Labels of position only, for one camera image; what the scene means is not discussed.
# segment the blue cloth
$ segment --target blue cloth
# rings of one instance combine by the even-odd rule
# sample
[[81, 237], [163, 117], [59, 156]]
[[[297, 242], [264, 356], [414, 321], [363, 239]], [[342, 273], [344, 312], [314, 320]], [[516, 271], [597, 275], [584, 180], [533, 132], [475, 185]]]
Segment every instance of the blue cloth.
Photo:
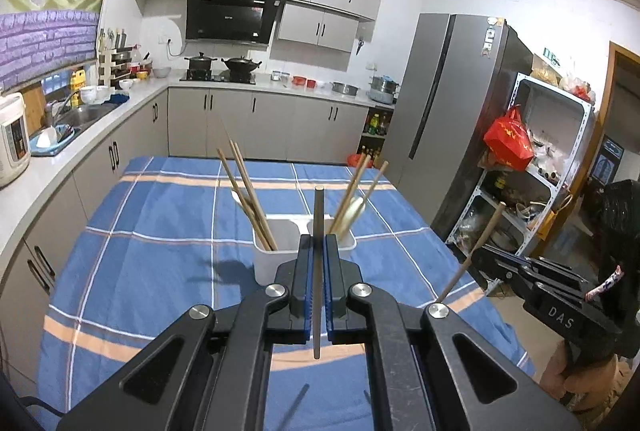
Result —
[[[351, 177], [348, 168], [337, 166], [246, 167], [267, 215], [308, 215], [317, 184], [325, 187], [325, 211], [333, 213]], [[361, 188], [375, 174], [367, 170]], [[458, 268], [449, 249], [386, 180], [351, 230], [357, 245], [349, 259], [360, 266], [364, 281], [399, 302], [427, 305]], [[220, 161], [133, 159], [56, 282], [42, 338], [40, 397], [68, 411], [192, 305], [219, 309], [239, 303], [259, 288], [253, 260], [252, 228], [231, 196]], [[513, 329], [468, 274], [447, 303], [533, 374]], [[278, 429], [305, 384], [308, 392], [285, 429], [372, 429], [362, 347], [332, 347], [325, 336], [322, 346], [319, 363], [308, 359], [311, 343], [274, 347], [265, 429]], [[55, 427], [55, 417], [42, 418], [46, 429]]]

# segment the refrigerator door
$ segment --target refrigerator door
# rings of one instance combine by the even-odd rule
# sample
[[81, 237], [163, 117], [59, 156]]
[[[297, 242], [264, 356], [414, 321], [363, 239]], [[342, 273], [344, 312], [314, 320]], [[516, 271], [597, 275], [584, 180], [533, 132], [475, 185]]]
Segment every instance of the refrigerator door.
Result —
[[393, 121], [382, 149], [382, 158], [389, 162], [385, 176], [396, 187], [433, 85], [449, 18], [449, 14], [421, 14], [418, 18]]
[[[449, 49], [436, 83], [433, 104], [430, 109], [426, 105], [428, 115], [414, 132], [412, 155], [398, 185], [398, 190], [429, 224], [447, 195], [472, 139], [479, 138], [481, 142], [483, 134], [475, 133], [476, 127], [486, 110], [504, 28], [501, 24], [491, 25], [484, 16], [456, 15], [452, 19]], [[460, 191], [460, 196], [466, 196], [465, 202], [468, 199], [465, 190]]]

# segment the white shelving unit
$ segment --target white shelving unit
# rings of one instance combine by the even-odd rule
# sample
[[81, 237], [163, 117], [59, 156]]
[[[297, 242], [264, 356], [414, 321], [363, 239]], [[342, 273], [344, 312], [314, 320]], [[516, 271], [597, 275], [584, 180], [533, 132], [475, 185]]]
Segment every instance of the white shelving unit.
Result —
[[[533, 164], [529, 164], [529, 166], [527, 167], [526, 173], [531, 175], [535, 180], [540, 182], [549, 190], [549, 199], [545, 205], [544, 210], [535, 218], [535, 223], [533, 224], [533, 226], [527, 227], [527, 224], [523, 220], [515, 217], [507, 210], [503, 212], [502, 216], [509, 222], [509, 224], [512, 225], [518, 232], [522, 233], [523, 242], [515, 252], [516, 255], [522, 255], [525, 252], [527, 246], [536, 236], [536, 232], [540, 228], [540, 225], [542, 224], [543, 220], [545, 220], [546, 215], [548, 215], [551, 207], [558, 198], [558, 194], [562, 189], [562, 185], [564, 185], [567, 180], [567, 176], [570, 173], [572, 164], [574, 163], [576, 156], [578, 156], [586, 148], [586, 144], [584, 144], [583, 142], [588, 141], [585, 138], [585, 135], [590, 134], [590, 128], [593, 127], [594, 119], [593, 106], [591, 106], [591, 104], [565, 92], [564, 90], [561, 90], [560, 88], [548, 85], [542, 81], [534, 79], [533, 77], [526, 76], [524, 74], [518, 74], [515, 85], [513, 87], [513, 92], [511, 93], [511, 99], [509, 101], [508, 108], [513, 106], [513, 104], [517, 104], [516, 101], [518, 99], [521, 99], [523, 96], [526, 97], [523, 116], [524, 124], [526, 126], [529, 126], [529, 122], [535, 123], [537, 130], [542, 129], [543, 131], [545, 131], [545, 135], [549, 135], [549, 132], [553, 132], [554, 127], [556, 128], [556, 131], [560, 130], [562, 133], [558, 135], [563, 138], [565, 145], [570, 145], [570, 152], [568, 153], [567, 159], [564, 164], [564, 169], [562, 170], [562, 176], [559, 178], [558, 184], [553, 184], [546, 180], [542, 175], [538, 173], [538, 169], [536, 169]], [[535, 108], [537, 104], [538, 106], [540, 106], [540, 101], [543, 102], [542, 116], [539, 112], [536, 112]], [[552, 104], [554, 104], [554, 106], [551, 108], [548, 107], [548, 101], [552, 101]], [[561, 111], [565, 111], [565, 116], [559, 116], [559, 112]], [[574, 119], [573, 126], [577, 124], [577, 129], [574, 128], [574, 135], [572, 139], [568, 138], [569, 135], [565, 133], [566, 130], [562, 131], [564, 129], [562, 123], [566, 122], [566, 119]], [[487, 171], [485, 170], [482, 173], [480, 180], [476, 185], [476, 188], [471, 194], [471, 198], [469, 198], [469, 201], [466, 203], [465, 209], [462, 211], [462, 214], [458, 218], [458, 221], [453, 227], [453, 230], [449, 233], [449, 236], [447, 237], [447, 243], [453, 243], [454, 245], [456, 244], [455, 235], [458, 231], [458, 228], [462, 221], [466, 218], [471, 205], [477, 197], [481, 197], [494, 209], [497, 207], [497, 201], [489, 193], [481, 188], [486, 175]]]

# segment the purple brick pattern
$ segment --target purple brick pattern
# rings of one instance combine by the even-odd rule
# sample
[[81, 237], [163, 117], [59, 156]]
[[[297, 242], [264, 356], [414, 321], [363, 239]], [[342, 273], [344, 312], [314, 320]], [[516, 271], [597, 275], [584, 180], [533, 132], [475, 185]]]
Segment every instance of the purple brick pattern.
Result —
[[0, 15], [0, 91], [95, 58], [99, 16], [81, 10]]

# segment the faucet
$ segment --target faucet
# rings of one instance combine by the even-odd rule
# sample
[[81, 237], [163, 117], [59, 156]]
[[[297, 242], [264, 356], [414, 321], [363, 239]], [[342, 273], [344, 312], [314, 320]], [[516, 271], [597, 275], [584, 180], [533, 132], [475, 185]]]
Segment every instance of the faucet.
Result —
[[44, 114], [45, 114], [47, 127], [52, 127], [52, 128], [56, 127], [56, 121], [58, 120], [60, 114], [62, 113], [62, 110], [65, 109], [65, 106], [68, 104], [68, 102], [71, 100], [71, 98], [74, 95], [79, 94], [79, 93], [80, 93], [80, 90], [76, 90], [74, 92], [71, 92], [68, 95], [68, 97], [62, 102], [62, 105], [60, 105], [58, 107], [58, 109], [55, 112], [55, 114], [53, 113], [53, 107], [56, 106], [57, 104], [60, 104], [60, 101], [51, 101], [50, 103], [45, 104], [45, 106], [44, 106]]

